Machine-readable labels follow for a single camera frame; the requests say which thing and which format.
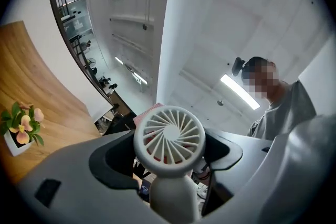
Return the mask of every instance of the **black hair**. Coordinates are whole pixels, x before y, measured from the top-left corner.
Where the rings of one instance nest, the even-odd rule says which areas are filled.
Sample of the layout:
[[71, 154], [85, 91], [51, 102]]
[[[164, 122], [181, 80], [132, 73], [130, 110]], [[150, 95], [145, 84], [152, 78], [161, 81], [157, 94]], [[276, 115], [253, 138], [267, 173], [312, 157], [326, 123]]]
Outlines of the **black hair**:
[[248, 79], [249, 74], [255, 71], [255, 67], [263, 63], [267, 65], [268, 61], [262, 57], [255, 56], [249, 59], [241, 69], [242, 80]]

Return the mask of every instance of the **white fan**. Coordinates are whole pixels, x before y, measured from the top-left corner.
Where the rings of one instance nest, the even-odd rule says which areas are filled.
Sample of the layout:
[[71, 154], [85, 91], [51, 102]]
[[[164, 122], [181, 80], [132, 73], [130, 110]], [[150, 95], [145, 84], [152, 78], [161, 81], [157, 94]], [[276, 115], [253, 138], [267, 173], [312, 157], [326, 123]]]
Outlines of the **white fan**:
[[200, 121], [177, 106], [151, 110], [136, 128], [135, 154], [157, 175], [150, 189], [151, 208], [170, 223], [199, 218], [196, 188], [186, 173], [200, 161], [204, 149]]

